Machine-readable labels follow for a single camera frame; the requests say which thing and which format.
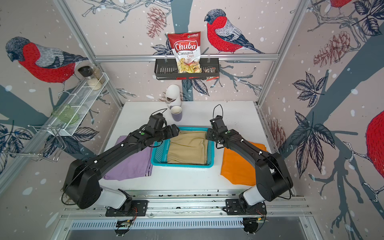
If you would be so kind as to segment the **beige long pants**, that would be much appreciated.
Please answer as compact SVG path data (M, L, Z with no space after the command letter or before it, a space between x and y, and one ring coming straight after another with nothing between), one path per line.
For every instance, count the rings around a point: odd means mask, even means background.
M180 131L170 140L167 163L174 165L206 165L208 140L206 131Z

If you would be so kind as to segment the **purple long pants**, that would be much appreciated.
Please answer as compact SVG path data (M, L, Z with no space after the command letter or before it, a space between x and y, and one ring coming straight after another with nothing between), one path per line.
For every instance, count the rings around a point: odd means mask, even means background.
M117 164L103 176L103 179L123 181L150 177L153 169L151 157L152 148L147 147Z

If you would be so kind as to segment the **orange long pants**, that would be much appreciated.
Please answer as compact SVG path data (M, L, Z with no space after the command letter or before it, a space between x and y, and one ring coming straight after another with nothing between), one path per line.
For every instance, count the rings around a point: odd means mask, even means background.
M233 185L254 186L256 171L254 167L236 152L224 149L221 176Z

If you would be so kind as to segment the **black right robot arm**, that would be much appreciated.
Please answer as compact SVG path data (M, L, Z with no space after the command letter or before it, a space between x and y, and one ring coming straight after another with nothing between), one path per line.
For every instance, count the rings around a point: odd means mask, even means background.
M290 192L293 181L282 156L271 154L252 145L237 131L228 130L223 117L210 120L209 141L239 154L255 169L256 185L240 194L243 208L250 208L264 201L271 202L285 192Z

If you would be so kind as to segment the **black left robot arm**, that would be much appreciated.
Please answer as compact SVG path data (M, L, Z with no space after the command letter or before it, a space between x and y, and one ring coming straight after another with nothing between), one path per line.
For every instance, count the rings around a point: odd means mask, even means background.
M161 113L151 115L146 125L131 132L118 145L94 158L73 161L64 182L63 195L67 195L80 209L93 205L120 208L128 195L122 190L103 189L99 180L129 156L152 147L155 142L174 138L179 132L175 124L167 125Z

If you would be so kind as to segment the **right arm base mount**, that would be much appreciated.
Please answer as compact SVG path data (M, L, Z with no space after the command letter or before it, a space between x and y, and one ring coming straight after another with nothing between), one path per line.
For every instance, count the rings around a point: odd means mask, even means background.
M261 215L267 214L265 203L258 203L250 206L245 201L240 199L226 199L225 206L222 210L227 215Z

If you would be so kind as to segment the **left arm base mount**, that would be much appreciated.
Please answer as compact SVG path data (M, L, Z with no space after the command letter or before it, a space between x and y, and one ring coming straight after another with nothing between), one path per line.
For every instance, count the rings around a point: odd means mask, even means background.
M106 217L144 217L147 212L149 201L128 200L119 209L107 207Z

